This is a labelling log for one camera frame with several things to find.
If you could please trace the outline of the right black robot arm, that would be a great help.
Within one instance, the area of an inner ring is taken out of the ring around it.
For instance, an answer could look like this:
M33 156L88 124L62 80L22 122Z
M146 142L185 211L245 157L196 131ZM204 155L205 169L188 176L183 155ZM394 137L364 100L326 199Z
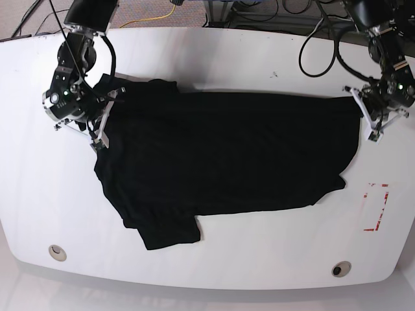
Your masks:
M104 132L110 111L123 87L113 88L115 78L115 49L107 37L118 1L74 1L60 28L63 32L57 60L58 65L50 88L42 95L43 109L55 121L55 130L67 128L69 123L78 125L77 133L90 139L90 145L99 150L109 147ZM94 90L86 81L87 73L95 65L97 53L94 38L99 36L110 50L111 69L102 91Z

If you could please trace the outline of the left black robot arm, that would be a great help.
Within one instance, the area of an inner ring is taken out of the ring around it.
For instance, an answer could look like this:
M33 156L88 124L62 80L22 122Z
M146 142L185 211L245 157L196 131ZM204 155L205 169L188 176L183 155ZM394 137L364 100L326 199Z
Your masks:
M366 82L362 89L344 87L361 109L367 123L366 139L379 142L384 130L399 118L407 118L414 103L414 75L400 40L414 35L413 6L397 1L343 1L354 26L339 31L337 40L356 30L368 36L370 58L380 66L381 77L364 76L344 63L336 44L337 59L353 76Z

